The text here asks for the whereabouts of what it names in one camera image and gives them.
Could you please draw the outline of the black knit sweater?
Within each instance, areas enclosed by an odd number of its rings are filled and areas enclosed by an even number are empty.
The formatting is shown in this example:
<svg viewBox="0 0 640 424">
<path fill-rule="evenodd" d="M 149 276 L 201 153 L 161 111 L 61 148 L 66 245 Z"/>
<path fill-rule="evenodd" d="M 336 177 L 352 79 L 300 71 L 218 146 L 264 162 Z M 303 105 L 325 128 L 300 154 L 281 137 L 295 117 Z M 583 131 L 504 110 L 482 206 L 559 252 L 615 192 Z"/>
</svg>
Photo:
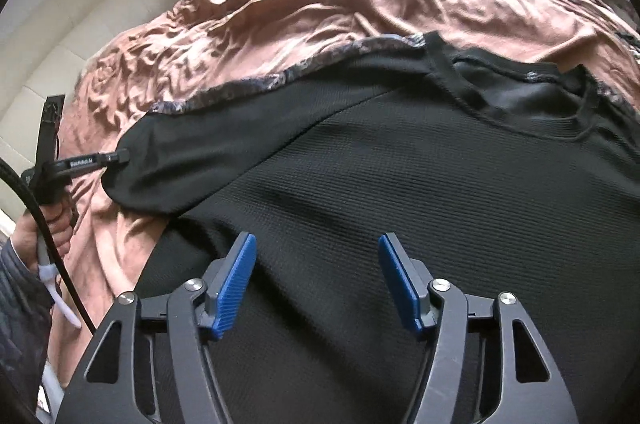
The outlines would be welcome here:
<svg viewBox="0 0 640 424">
<path fill-rule="evenodd" d="M 518 296 L 582 422 L 638 421 L 639 117 L 585 68 L 431 33 L 230 90 L 153 106 L 102 184 L 167 219 L 143 296 L 256 236 L 210 351 L 235 422 L 401 420 L 422 350 L 378 266 L 386 232 L 464 292 Z"/>
</svg>

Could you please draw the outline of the cream padded headboard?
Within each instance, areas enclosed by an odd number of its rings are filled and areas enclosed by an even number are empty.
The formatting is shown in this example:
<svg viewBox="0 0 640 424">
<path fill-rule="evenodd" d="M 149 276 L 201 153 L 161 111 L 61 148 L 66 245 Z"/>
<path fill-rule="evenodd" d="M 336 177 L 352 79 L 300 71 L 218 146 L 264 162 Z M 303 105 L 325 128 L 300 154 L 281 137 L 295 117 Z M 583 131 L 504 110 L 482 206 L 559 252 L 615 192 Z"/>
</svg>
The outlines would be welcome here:
<svg viewBox="0 0 640 424">
<path fill-rule="evenodd" d="M 10 0 L 1 15 L 1 156 L 32 166 L 43 101 L 71 96 L 86 62 L 117 34 L 178 0 Z"/>
</svg>

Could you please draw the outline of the brown bed cover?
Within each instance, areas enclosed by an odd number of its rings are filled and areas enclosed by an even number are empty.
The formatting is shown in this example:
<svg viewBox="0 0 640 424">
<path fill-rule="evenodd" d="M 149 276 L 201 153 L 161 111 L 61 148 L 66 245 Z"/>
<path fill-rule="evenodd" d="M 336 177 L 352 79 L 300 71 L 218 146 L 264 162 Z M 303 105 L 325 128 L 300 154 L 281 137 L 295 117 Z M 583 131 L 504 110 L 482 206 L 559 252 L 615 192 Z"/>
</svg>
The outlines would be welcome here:
<svg viewBox="0 0 640 424">
<path fill-rule="evenodd" d="M 100 36 L 62 121 L 66 156 L 111 149 L 160 99 L 263 78 L 380 34 L 438 31 L 462 47 L 526 62 L 584 64 L 639 99 L 639 37 L 602 0 L 179 0 Z"/>
</svg>

